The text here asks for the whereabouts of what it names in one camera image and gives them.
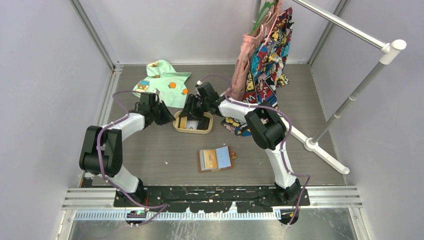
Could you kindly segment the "white VIP card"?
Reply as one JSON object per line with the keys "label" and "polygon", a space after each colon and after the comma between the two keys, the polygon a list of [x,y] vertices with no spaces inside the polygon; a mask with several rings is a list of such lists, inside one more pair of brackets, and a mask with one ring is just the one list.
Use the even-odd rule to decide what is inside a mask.
{"label": "white VIP card", "polygon": [[199,125],[198,120],[188,120],[186,123],[186,129],[188,130],[197,130]]}

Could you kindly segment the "green clothes hanger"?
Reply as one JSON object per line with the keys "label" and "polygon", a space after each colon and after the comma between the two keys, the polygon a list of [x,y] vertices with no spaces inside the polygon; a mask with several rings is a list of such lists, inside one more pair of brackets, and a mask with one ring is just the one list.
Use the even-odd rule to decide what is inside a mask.
{"label": "green clothes hanger", "polygon": [[261,0],[256,1],[253,26],[249,32],[249,35],[252,35],[256,29],[259,27],[261,22],[264,20],[266,14],[271,10],[271,8],[277,4],[277,0],[266,0],[262,3]]}

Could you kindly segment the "brown leather card holder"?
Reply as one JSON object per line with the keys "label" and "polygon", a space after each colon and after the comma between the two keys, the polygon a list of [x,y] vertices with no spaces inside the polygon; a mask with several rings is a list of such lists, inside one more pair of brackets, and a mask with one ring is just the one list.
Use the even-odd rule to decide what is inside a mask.
{"label": "brown leather card holder", "polygon": [[198,150],[198,172],[206,173],[231,169],[235,165],[236,158],[236,153],[230,146],[226,145],[215,149]]}

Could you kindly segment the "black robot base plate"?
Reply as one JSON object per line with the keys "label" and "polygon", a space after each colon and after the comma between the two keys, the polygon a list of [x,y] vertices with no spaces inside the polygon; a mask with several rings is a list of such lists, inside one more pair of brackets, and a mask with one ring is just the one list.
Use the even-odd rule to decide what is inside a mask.
{"label": "black robot base plate", "polygon": [[297,183],[283,189],[277,185],[227,186],[147,186],[134,193],[116,191],[114,207],[145,205],[158,212],[226,213],[235,206],[237,213],[267,213],[274,207],[308,206],[307,191]]}

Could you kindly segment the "slotted aluminium rail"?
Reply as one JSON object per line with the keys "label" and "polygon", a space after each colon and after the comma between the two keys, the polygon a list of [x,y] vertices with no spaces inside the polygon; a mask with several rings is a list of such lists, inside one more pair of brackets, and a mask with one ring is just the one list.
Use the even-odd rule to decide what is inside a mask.
{"label": "slotted aluminium rail", "polygon": [[142,210],[78,210],[75,213],[75,220],[78,221],[142,221],[153,218],[154,221],[185,221],[185,220],[280,220],[279,212],[242,212],[235,210],[228,212],[197,213],[186,212],[161,212],[154,217],[154,212],[143,212]]}

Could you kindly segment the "pink hanging garment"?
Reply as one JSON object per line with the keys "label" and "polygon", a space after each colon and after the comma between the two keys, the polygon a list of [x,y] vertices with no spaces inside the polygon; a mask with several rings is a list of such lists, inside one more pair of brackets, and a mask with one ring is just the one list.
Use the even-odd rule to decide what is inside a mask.
{"label": "pink hanging garment", "polygon": [[265,39],[275,18],[282,12],[282,2],[274,0],[271,6],[266,7],[259,20],[256,20],[250,32],[243,35],[239,56],[236,59],[231,85],[226,92],[227,95],[237,101],[242,100],[247,86],[247,74],[251,66],[251,58],[254,51]]}

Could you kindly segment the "beige oval card tray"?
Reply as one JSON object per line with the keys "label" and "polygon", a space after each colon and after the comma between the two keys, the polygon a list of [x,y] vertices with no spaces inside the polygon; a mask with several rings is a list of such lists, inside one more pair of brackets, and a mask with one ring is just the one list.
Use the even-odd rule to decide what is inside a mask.
{"label": "beige oval card tray", "polygon": [[213,116],[210,113],[205,112],[201,119],[189,119],[187,116],[180,117],[180,113],[181,111],[178,111],[174,114],[175,120],[172,123],[177,132],[205,135],[212,131]]}

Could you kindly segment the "white metal clothes rack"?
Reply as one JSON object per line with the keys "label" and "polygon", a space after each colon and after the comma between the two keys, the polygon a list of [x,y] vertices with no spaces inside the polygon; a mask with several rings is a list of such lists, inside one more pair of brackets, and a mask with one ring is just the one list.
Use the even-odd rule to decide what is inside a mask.
{"label": "white metal clothes rack", "polygon": [[[341,18],[361,31],[383,42],[407,44],[319,141],[353,178],[406,177],[418,161],[413,32],[423,6],[421,0],[350,0],[342,11]],[[306,68],[314,83],[307,105],[283,111],[303,133],[314,135],[381,56],[377,48],[336,27]]]}

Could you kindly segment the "green cartoon child shirt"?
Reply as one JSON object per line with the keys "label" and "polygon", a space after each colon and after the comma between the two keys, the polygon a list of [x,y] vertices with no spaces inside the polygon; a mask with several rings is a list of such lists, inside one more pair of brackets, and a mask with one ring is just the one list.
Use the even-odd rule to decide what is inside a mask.
{"label": "green cartoon child shirt", "polygon": [[166,60],[160,59],[146,66],[147,77],[133,87],[133,94],[159,91],[159,98],[169,108],[182,109],[185,105],[189,90],[185,85],[192,75],[190,72],[177,72]]}

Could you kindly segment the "colourful comic print garment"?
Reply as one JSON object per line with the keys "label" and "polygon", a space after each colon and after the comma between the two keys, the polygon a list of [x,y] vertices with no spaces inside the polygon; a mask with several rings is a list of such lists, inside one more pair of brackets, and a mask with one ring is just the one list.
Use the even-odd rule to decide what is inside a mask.
{"label": "colourful comic print garment", "polygon": [[291,7],[281,10],[265,39],[256,48],[246,76],[247,86],[240,102],[260,104],[267,101],[278,109],[278,87],[289,84],[284,72],[293,33]]}

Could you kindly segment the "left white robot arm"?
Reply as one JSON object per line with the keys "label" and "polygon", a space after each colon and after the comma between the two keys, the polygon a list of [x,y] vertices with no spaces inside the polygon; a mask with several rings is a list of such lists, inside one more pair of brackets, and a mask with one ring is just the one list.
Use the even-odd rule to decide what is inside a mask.
{"label": "left white robot arm", "polygon": [[123,164],[123,141],[155,123],[162,126],[175,120],[158,90],[142,92],[134,109],[122,118],[103,126],[91,125],[86,129],[79,167],[100,176],[115,187],[133,206],[144,205],[147,194],[141,179]]}

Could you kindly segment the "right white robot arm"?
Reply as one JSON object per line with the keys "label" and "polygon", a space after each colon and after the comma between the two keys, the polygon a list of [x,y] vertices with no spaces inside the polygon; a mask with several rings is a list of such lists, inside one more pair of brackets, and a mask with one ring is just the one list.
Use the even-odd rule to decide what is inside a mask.
{"label": "right white robot arm", "polygon": [[219,95],[209,82],[198,83],[197,94],[190,93],[180,112],[180,117],[199,121],[209,112],[220,117],[243,120],[251,136],[263,149],[271,164],[276,187],[276,197],[283,205],[291,205],[302,195],[302,186],[293,173],[287,150],[287,127],[277,109],[264,101],[245,103],[226,95]]}

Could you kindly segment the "gold credit card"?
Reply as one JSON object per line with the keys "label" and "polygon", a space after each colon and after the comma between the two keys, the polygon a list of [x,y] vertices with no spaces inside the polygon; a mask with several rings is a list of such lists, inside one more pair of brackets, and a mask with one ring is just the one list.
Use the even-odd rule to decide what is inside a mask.
{"label": "gold credit card", "polygon": [[180,117],[179,118],[178,128],[179,129],[186,129],[187,128],[187,118],[186,117]]}

